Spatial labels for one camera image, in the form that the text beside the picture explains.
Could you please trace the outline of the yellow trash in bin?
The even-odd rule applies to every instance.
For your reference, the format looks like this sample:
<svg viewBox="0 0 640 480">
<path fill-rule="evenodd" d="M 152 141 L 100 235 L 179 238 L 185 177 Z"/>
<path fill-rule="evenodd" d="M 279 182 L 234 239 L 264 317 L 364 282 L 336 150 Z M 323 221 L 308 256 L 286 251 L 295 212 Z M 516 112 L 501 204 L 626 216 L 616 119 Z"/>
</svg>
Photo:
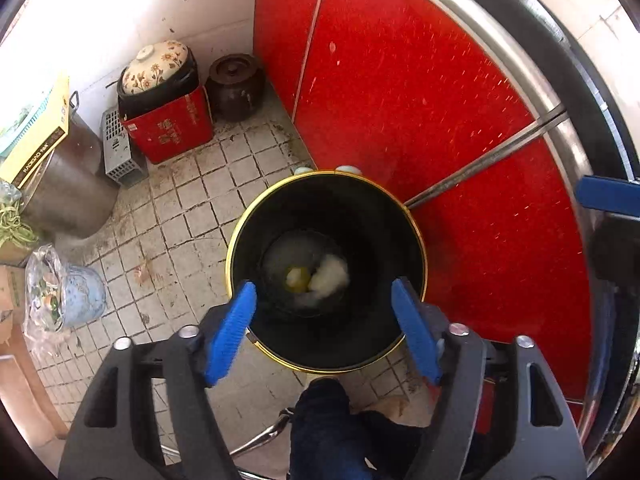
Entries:
<svg viewBox="0 0 640 480">
<path fill-rule="evenodd" d="M 292 266 L 285 275 L 285 287 L 293 294 L 302 294 L 308 290 L 310 272 L 304 266 Z"/>
</svg>

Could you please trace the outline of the black gold-rimmed trash bin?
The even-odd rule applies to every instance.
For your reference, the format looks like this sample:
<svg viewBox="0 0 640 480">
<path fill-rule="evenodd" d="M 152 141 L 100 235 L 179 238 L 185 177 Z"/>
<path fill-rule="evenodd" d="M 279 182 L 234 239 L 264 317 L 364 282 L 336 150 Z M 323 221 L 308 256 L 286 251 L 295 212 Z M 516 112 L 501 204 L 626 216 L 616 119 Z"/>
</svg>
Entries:
<svg viewBox="0 0 640 480">
<path fill-rule="evenodd" d="M 409 209 L 386 188 L 341 171 L 311 171 L 261 192 L 236 222 L 226 285 L 254 284 L 247 336 L 291 370 L 342 374 L 404 339 L 392 284 L 427 289 L 427 256 Z"/>
</svg>

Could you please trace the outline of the metal stool leg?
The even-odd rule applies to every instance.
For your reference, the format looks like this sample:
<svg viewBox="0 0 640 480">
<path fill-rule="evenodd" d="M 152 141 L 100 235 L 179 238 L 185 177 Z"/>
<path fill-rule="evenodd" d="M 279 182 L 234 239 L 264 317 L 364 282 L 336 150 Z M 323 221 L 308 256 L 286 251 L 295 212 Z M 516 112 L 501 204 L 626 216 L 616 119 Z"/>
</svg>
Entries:
<svg viewBox="0 0 640 480">
<path fill-rule="evenodd" d="M 281 410 L 278 418 L 272 425 L 262 430 L 259 434 L 256 434 L 255 437 L 252 437 L 244 444 L 234 448 L 230 452 L 230 456 L 232 458 L 238 458 L 245 454 L 254 452 L 258 448 L 276 440 L 291 422 L 293 415 L 294 410 L 292 408 L 285 408 L 284 410 Z M 256 474 L 256 472 L 251 472 L 242 468 L 238 468 L 238 473 L 240 477 L 245 480 L 271 480 L 270 477 L 263 476 L 262 474 Z"/>
</svg>

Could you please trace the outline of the white crumpled tissue in bin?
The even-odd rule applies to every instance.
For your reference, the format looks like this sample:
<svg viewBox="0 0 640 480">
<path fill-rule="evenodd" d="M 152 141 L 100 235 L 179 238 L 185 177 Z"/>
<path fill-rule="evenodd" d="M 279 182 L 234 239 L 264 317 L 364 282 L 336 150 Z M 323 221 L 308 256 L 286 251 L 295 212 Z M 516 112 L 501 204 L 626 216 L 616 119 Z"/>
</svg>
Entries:
<svg viewBox="0 0 640 480">
<path fill-rule="evenodd" d="M 326 298 L 348 283 L 347 263 L 336 255 L 325 255 L 316 272 L 311 275 L 308 290 L 319 298 Z"/>
</svg>

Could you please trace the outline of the person's dark trouser leg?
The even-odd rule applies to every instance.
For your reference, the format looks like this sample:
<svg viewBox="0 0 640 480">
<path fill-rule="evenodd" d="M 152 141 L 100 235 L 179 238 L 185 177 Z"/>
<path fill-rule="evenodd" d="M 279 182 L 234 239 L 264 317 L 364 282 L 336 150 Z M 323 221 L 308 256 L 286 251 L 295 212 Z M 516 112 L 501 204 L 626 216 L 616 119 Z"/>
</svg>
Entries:
<svg viewBox="0 0 640 480">
<path fill-rule="evenodd" d="M 402 479 L 424 430 L 376 411 L 350 411 L 333 377 L 312 378 L 294 406 L 288 472 L 292 479 Z"/>
</svg>

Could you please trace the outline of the grey plastic crate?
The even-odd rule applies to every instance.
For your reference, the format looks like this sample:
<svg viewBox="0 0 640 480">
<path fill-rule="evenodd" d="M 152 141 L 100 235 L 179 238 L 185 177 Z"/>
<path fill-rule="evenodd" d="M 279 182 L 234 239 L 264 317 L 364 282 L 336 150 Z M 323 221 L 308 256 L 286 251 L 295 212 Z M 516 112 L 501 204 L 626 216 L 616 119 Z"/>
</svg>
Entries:
<svg viewBox="0 0 640 480">
<path fill-rule="evenodd" d="M 116 107 L 103 113 L 101 134 L 107 177 L 122 188 L 131 188 L 148 176 L 146 159 L 120 122 Z"/>
</svg>

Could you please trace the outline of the large metal pot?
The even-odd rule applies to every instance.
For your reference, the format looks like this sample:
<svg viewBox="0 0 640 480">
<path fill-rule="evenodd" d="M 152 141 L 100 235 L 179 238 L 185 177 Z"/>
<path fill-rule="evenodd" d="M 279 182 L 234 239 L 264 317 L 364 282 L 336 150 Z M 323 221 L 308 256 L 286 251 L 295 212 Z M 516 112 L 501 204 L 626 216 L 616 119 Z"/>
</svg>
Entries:
<svg viewBox="0 0 640 480">
<path fill-rule="evenodd" d="M 118 185 L 105 174 L 102 140 L 78 108 L 74 92 L 68 135 L 25 183 L 22 219 L 39 232 L 82 240 L 111 217 Z"/>
</svg>

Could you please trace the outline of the red cardboard box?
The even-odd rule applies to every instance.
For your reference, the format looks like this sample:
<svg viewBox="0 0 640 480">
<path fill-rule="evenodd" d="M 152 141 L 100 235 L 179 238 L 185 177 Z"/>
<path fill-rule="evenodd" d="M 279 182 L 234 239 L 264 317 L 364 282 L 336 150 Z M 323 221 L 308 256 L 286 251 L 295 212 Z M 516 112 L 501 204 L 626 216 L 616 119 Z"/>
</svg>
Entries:
<svg viewBox="0 0 640 480">
<path fill-rule="evenodd" d="M 202 84 L 149 113 L 120 118 L 134 145 L 153 165 L 213 140 L 214 125 Z"/>
</svg>

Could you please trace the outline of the dark brown clay jar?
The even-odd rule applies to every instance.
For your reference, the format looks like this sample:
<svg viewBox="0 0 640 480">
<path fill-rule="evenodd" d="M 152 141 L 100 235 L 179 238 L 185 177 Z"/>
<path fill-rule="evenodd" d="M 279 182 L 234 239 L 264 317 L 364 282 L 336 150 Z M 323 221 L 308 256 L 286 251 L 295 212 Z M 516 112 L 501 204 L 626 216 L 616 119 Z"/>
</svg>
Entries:
<svg viewBox="0 0 640 480">
<path fill-rule="evenodd" d="M 205 90 L 214 117 L 242 122 L 262 104 L 266 75 L 262 62 L 253 55 L 228 54 L 209 67 Z"/>
</svg>

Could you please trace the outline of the yellow cardboard box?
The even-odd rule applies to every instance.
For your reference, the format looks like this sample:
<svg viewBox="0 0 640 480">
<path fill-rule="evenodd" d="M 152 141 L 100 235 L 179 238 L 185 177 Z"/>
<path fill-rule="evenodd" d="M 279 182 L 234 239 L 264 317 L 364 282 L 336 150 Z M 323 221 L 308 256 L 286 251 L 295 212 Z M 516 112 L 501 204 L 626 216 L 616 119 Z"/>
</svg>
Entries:
<svg viewBox="0 0 640 480">
<path fill-rule="evenodd" d="M 68 135 L 70 78 L 58 78 L 18 128 L 8 156 L 1 162 L 1 179 L 21 188 L 44 159 Z"/>
</svg>

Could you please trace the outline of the floral ceramic pot lid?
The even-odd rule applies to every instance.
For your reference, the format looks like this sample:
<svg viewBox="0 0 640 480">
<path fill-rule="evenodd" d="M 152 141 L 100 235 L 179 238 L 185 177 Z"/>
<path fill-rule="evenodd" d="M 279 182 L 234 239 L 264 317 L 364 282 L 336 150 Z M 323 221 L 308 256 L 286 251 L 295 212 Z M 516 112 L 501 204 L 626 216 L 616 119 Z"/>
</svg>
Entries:
<svg viewBox="0 0 640 480">
<path fill-rule="evenodd" d="M 188 57 L 188 47 L 176 40 L 148 44 L 124 70 L 122 93 L 134 96 L 163 84 L 186 66 Z"/>
</svg>

